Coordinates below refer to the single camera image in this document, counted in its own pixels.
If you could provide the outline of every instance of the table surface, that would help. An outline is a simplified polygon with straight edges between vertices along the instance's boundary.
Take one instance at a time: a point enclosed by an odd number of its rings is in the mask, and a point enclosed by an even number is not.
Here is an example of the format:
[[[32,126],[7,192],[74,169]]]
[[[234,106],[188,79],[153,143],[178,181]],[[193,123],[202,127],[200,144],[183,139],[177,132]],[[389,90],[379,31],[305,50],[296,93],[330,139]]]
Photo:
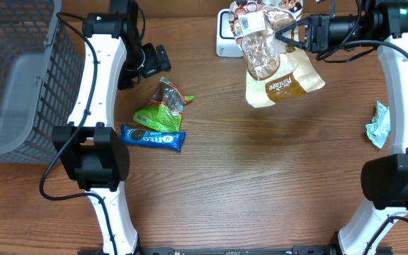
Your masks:
[[[350,64],[312,61],[327,85],[274,107],[245,100],[243,59],[216,57],[214,18],[149,19],[145,42],[163,44],[164,75],[185,95],[182,153],[130,147],[125,192],[144,247],[287,248],[326,244],[355,213],[361,167],[387,154],[366,137],[377,100],[387,103],[375,54]],[[119,91],[116,127],[132,123],[160,76]],[[0,254],[75,254],[101,249],[88,199],[52,202],[43,165],[0,163]],[[62,166],[47,180],[55,196],[79,192]],[[408,254],[408,225],[385,238]]]

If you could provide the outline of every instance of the gray bin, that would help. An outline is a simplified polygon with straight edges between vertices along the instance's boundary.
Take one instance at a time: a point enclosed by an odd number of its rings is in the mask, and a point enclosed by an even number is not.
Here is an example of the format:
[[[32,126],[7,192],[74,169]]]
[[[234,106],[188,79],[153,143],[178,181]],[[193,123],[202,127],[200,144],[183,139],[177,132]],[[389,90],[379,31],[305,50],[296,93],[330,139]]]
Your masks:
[[[0,0],[0,161],[48,163],[83,62],[56,13],[60,0]]]

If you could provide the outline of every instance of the brown and white snack bag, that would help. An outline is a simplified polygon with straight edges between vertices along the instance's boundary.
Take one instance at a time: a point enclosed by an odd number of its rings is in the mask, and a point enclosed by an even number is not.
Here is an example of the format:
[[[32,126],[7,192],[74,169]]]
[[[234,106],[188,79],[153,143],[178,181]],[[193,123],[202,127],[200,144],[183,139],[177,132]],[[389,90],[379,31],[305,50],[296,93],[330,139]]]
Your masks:
[[[248,62],[246,100],[255,108],[272,106],[322,88],[305,52],[275,39],[275,31],[302,14],[302,0],[238,0],[229,23]],[[284,36],[298,40],[298,29]]]

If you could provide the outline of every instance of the brown wall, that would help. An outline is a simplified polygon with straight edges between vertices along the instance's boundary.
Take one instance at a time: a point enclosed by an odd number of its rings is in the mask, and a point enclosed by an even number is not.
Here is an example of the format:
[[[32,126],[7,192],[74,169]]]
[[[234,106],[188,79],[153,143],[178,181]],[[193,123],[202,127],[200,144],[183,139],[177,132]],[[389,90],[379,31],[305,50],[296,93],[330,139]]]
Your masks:
[[[304,0],[306,13],[326,13],[330,0],[316,4],[315,0]],[[216,16],[218,11],[228,8],[232,0],[137,0],[148,18],[176,18]],[[109,0],[63,0],[65,12],[85,16],[90,12],[107,12]],[[336,11],[355,13],[354,0],[336,0]]]

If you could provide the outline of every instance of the green snack wrapper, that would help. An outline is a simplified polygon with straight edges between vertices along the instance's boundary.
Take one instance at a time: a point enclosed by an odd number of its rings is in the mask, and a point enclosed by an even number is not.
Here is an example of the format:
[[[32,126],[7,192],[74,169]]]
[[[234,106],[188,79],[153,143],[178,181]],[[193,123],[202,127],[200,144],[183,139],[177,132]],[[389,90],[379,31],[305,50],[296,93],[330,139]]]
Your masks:
[[[162,77],[155,95],[135,113],[133,120],[159,132],[179,132],[183,107],[192,100],[192,96],[182,96],[174,84]]]

